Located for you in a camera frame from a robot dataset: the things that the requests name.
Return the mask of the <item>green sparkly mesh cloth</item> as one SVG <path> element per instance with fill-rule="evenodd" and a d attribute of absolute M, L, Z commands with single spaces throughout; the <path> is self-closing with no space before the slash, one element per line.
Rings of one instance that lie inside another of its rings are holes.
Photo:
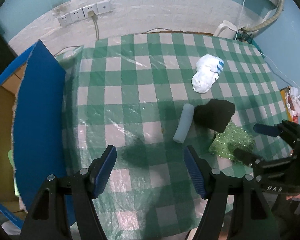
<path fill-rule="evenodd" d="M 253 136 L 231 121 L 223 133 L 215 132 L 215 138 L 209 147 L 209 152 L 222 158 L 236 160 L 234 150 L 240 149 L 251 152 L 254 147 Z"/>

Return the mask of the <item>black cloth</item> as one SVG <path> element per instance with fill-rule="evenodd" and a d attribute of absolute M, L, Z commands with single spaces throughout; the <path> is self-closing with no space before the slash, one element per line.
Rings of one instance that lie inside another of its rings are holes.
<path fill-rule="evenodd" d="M 194 108 L 194 123 L 223 133 L 235 113 L 235 105 L 227 100 L 211 99 Z"/>

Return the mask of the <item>white blue striped cloth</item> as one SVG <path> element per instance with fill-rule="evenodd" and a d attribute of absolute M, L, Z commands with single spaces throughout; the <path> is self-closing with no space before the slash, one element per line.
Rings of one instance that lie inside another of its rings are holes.
<path fill-rule="evenodd" d="M 193 90 L 197 93 L 207 93 L 218 80 L 224 68 L 224 61 L 219 57 L 206 54 L 196 63 L 196 73 L 192 78 Z"/>

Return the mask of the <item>teal plastic basket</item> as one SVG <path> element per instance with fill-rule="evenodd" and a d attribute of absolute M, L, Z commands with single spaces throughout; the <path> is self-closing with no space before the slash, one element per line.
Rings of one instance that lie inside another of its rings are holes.
<path fill-rule="evenodd" d="M 260 46 L 255 42 L 254 37 L 253 37 L 253 33 L 246 33 L 242 29 L 239 29 L 239 31 L 235 35 L 234 40 L 244 42 L 244 43 L 248 43 L 248 44 L 252 44 L 253 46 L 256 47 L 256 49 L 259 51 L 259 53 L 261 55 L 264 54 L 262 49 L 260 48 Z"/>

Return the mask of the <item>green checkered tablecloth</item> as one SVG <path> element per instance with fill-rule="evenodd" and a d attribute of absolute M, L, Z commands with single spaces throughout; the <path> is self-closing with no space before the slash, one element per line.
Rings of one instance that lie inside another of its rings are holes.
<path fill-rule="evenodd" d="M 224 61 L 204 94 L 192 87 L 196 63 L 210 54 Z M 195 228 L 205 201 L 195 192 L 183 160 L 191 145 L 212 167 L 233 177 L 251 169 L 208 152 L 207 133 L 192 125 L 183 144 L 173 141 L 186 103 L 232 102 L 232 122 L 254 137 L 254 152 L 286 157 L 279 138 L 255 134 L 256 123 L 287 117 L 279 89 L 256 47 L 192 34 L 139 34 L 106 38 L 56 57 L 66 71 L 63 140 L 70 172 L 87 167 L 108 145 L 117 161 L 94 206 L 108 239 L 158 239 Z"/>

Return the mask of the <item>blue cardboard box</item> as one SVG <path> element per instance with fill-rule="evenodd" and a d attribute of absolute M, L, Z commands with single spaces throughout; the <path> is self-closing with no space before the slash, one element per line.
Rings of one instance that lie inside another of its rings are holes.
<path fill-rule="evenodd" d="M 17 228 L 48 175 L 66 175 L 65 70 L 38 41 L 0 75 L 0 213 Z"/>

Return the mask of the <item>white electric kettle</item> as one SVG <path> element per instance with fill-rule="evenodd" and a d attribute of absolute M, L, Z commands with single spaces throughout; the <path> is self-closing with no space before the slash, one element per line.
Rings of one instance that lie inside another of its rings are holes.
<path fill-rule="evenodd" d="M 213 33 L 213 36 L 233 40 L 237 31 L 238 29 L 233 23 L 224 20 L 218 25 L 217 29 Z"/>

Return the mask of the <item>white wall socket strip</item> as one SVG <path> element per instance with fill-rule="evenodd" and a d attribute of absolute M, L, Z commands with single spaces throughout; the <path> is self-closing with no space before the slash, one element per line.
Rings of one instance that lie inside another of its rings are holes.
<path fill-rule="evenodd" d="M 112 11 L 113 7 L 111 5 L 111 1 L 104 0 L 90 5 L 85 5 L 84 7 L 67 12 L 63 16 L 58 17 L 58 22 L 61 27 L 66 27 L 73 23 L 106 14 Z"/>

